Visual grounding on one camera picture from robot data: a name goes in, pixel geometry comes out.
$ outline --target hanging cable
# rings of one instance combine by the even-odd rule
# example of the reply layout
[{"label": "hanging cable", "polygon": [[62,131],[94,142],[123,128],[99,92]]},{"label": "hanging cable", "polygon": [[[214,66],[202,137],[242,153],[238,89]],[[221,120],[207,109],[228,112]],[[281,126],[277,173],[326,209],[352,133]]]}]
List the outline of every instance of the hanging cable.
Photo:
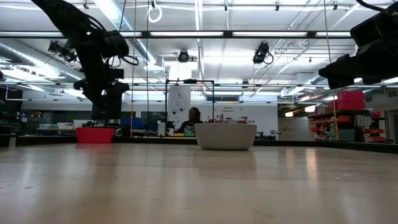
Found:
[{"label": "hanging cable", "polygon": [[[148,30],[149,30],[149,13],[148,13],[148,16],[147,16],[147,31],[148,31]],[[150,114],[149,114],[149,81],[148,81],[148,71],[149,71],[149,69],[146,70],[146,72],[147,72],[147,127],[146,127],[146,130],[147,130],[147,138],[149,138],[149,120],[150,120],[150,118],[149,118]]]},{"label": "hanging cable", "polygon": [[[156,19],[151,18],[150,12],[153,10],[158,10],[159,15]],[[151,23],[159,22],[163,16],[162,8],[156,4],[156,0],[152,0],[152,6],[148,6],[148,21]]]},{"label": "hanging cable", "polygon": [[368,4],[368,3],[366,3],[366,2],[364,2],[362,0],[356,0],[356,2],[358,2],[361,6],[366,7],[368,9],[376,10],[376,11],[379,11],[379,12],[382,12],[382,11],[385,10],[385,9],[383,9],[381,7],[377,7],[377,6],[373,6],[371,4]]},{"label": "hanging cable", "polygon": [[[326,16],[326,0],[323,0],[323,7],[325,8],[323,10],[323,15],[325,16],[325,28],[326,28],[326,41],[328,43],[328,52],[329,52],[329,63],[331,63],[331,55],[330,55],[330,41],[329,41],[329,28],[328,28],[328,18]],[[335,131],[336,131],[336,137],[337,140],[340,140],[340,134],[338,132],[338,126],[337,126],[337,116],[336,116],[336,99],[335,99],[335,91],[332,90],[332,95],[333,95],[333,114],[335,115]]]},{"label": "hanging cable", "polygon": [[[137,25],[137,1],[135,1],[135,10],[134,10],[134,27]],[[135,43],[136,42],[136,30],[134,29],[134,37],[132,38],[132,41]],[[132,56],[136,56],[136,46],[133,44],[132,45]],[[132,119],[133,119],[133,111],[132,111],[132,103],[134,102],[134,71],[135,71],[135,66],[132,67],[132,75],[131,75],[131,114],[130,114],[130,138],[132,138]]]}]

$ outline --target wall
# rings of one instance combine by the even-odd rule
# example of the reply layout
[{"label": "wall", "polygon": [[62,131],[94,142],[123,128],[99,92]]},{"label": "wall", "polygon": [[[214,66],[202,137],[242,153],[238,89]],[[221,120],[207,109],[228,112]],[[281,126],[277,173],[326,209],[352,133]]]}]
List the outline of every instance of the wall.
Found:
[{"label": "wall", "polygon": [[281,141],[313,141],[308,118],[279,118],[278,130]]},{"label": "wall", "polygon": [[[165,100],[165,96],[162,92],[155,92],[156,95],[151,95],[150,100]],[[146,100],[147,95],[134,95],[134,100]],[[51,100],[51,99],[64,99],[64,100],[75,100],[75,96],[63,95],[63,96],[52,96],[38,91],[24,91],[24,99],[38,99],[38,100]],[[202,96],[192,95],[192,101],[203,100]],[[243,95],[242,100],[244,101],[255,101],[255,102],[267,102],[267,101],[277,101],[276,96],[268,95],[255,95],[253,97]],[[201,111],[202,121],[207,120],[207,117],[212,118],[212,104],[211,103],[192,103],[191,106],[196,106]],[[40,110],[40,111],[91,111],[92,104],[89,101],[24,101],[22,104],[23,110]],[[153,103],[149,104],[142,102],[134,102],[132,110],[136,112],[136,117],[141,117],[142,111],[155,111],[161,112],[165,111],[164,103]],[[239,118],[242,116],[247,116],[248,119],[254,121],[257,125],[257,131],[264,132],[268,135],[271,130],[278,129],[278,119],[277,119],[277,105],[276,104],[226,104],[217,103],[215,105],[215,117],[220,115],[222,112],[228,111],[224,114],[225,117]],[[122,111],[131,111],[131,103],[123,102]]]},{"label": "wall", "polygon": [[[201,111],[201,119],[206,120],[207,116],[212,116],[211,103],[192,103]],[[56,102],[56,101],[24,101],[22,104],[23,110],[63,110],[63,111],[91,111],[92,104],[87,101],[82,102]],[[223,110],[223,108],[234,108],[236,113],[228,114],[234,118],[240,116],[247,116],[248,119],[254,121],[257,125],[257,131],[262,131],[264,134],[269,134],[270,130],[278,130],[278,111],[277,105],[263,104],[263,105],[250,105],[250,104],[217,104],[215,105],[215,116]],[[134,103],[132,110],[136,112],[138,118],[141,117],[142,111],[147,111],[146,103]],[[123,103],[122,111],[131,111],[130,103]],[[150,103],[149,111],[161,112],[165,111],[164,103]]]}]

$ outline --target fluorescent light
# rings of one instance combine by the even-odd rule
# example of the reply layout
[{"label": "fluorescent light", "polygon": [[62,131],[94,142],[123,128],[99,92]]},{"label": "fluorescent light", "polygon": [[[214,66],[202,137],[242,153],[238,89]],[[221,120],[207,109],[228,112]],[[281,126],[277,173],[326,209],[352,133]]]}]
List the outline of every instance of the fluorescent light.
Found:
[{"label": "fluorescent light", "polygon": [[381,88],[382,85],[352,85],[352,87],[358,87],[358,88]]},{"label": "fluorescent light", "polygon": [[142,36],[141,32],[121,32],[123,37],[140,37]]},{"label": "fluorescent light", "polygon": [[384,80],[384,81],[382,81],[381,83],[382,83],[383,85],[388,85],[388,84],[393,84],[393,83],[396,83],[396,82],[398,82],[398,77],[390,78],[390,79],[388,79],[388,80]]},{"label": "fluorescent light", "polygon": [[182,37],[196,37],[196,36],[213,36],[213,37],[221,37],[224,35],[224,32],[208,32],[208,31],[186,31],[186,32],[151,32],[151,36],[154,37],[176,37],[176,36],[182,36]]},{"label": "fluorescent light", "polygon": [[34,85],[28,85],[28,87],[31,90],[35,90],[35,91],[44,91],[42,88],[38,87],[38,86],[34,86]]},{"label": "fluorescent light", "polygon": [[331,100],[333,100],[333,96],[326,97],[326,98],[323,99],[323,100],[325,100],[325,101],[331,101]]},{"label": "fluorescent light", "polygon": [[154,64],[151,64],[151,63],[149,63],[149,64],[148,64],[147,66],[145,66],[143,69],[144,69],[145,71],[154,72],[154,73],[164,72],[164,68],[163,68],[163,67],[160,67],[160,66],[157,66],[157,65],[154,65]]},{"label": "fluorescent light", "polygon": [[69,95],[72,95],[72,96],[77,96],[77,97],[80,97],[80,98],[86,98],[86,96],[80,90],[64,89],[64,91],[65,91],[65,93],[68,93]]},{"label": "fluorescent light", "polygon": [[351,37],[351,34],[349,32],[317,32],[315,34],[315,37]]},{"label": "fluorescent light", "polygon": [[293,112],[287,112],[286,114],[285,114],[285,117],[286,118],[290,118],[290,117],[292,117],[293,116]]},{"label": "fluorescent light", "polygon": [[214,91],[214,95],[223,95],[223,96],[239,96],[241,95],[241,91]]},{"label": "fluorescent light", "polygon": [[63,37],[61,32],[14,32],[14,31],[6,31],[0,32],[0,36],[2,37]]},{"label": "fluorescent light", "polygon": [[235,37],[305,37],[308,32],[233,32]]},{"label": "fluorescent light", "polygon": [[305,112],[313,113],[313,112],[315,112],[315,106],[308,106],[308,107],[304,108],[304,110],[305,110]]},{"label": "fluorescent light", "polygon": [[306,101],[306,100],[310,100],[311,96],[304,96],[303,98],[300,99],[300,101]]},{"label": "fluorescent light", "polygon": [[[245,91],[243,92],[244,96],[251,96],[255,93],[255,91]],[[280,92],[278,91],[259,91],[256,93],[256,96],[279,96]]]}]

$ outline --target ceiling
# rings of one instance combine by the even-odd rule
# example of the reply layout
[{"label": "ceiling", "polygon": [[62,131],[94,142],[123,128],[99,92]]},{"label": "ceiling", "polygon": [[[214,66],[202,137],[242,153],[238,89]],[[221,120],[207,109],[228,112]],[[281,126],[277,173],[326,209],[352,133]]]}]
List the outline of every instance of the ceiling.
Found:
[{"label": "ceiling", "polygon": [[[256,0],[228,0],[228,12],[214,10],[224,7],[223,0],[202,0],[203,17],[202,30],[326,30],[325,15],[322,10],[323,1],[320,0],[280,0],[280,9],[275,11],[275,1]],[[108,30],[115,27],[104,13],[96,7],[93,1],[88,1],[89,9],[82,7],[84,0],[69,0],[83,12],[97,18]],[[148,1],[131,1],[126,3],[126,15],[133,19],[136,30],[196,30],[195,0],[157,0],[162,7],[162,18],[159,22],[147,21]],[[365,19],[375,15],[374,11],[361,6],[350,11],[356,5],[354,0],[338,0],[337,10],[326,10],[327,24],[330,30],[350,30]],[[375,0],[367,1],[387,7],[393,1]],[[327,6],[333,6],[333,0],[326,0]],[[157,12],[151,12],[152,17],[157,17]],[[18,31],[50,31],[57,30],[50,22],[47,15],[37,10],[36,6],[28,0],[4,1],[0,0],[0,14],[2,22],[0,30]],[[24,45],[43,54],[50,55],[47,48],[50,39],[19,39]],[[252,62],[254,51],[261,39],[202,39],[204,55],[204,73],[207,80],[216,80],[221,83],[241,83],[248,79],[251,83],[305,83],[318,69],[344,54],[355,53],[353,40],[297,40],[277,39],[266,40],[270,49],[273,49],[275,61],[272,65],[257,69]],[[175,53],[187,49],[189,54],[198,57],[198,43],[196,39],[149,39],[147,44],[151,51],[166,60],[169,66],[175,63]],[[134,77],[137,82],[144,82],[140,77],[151,78],[150,82],[157,79],[165,80],[164,74],[147,72],[143,69],[144,63],[134,68]],[[132,77],[131,65],[122,63],[125,76]],[[199,78],[197,70],[193,71],[193,78]]]}]

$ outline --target black camera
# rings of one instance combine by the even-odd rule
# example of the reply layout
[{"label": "black camera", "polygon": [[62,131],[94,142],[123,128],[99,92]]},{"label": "black camera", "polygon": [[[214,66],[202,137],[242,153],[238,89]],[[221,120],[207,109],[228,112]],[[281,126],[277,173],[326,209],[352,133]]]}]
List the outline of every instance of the black camera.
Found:
[{"label": "black camera", "polygon": [[189,61],[189,54],[187,50],[181,50],[180,54],[178,55],[178,61],[182,63]]}]

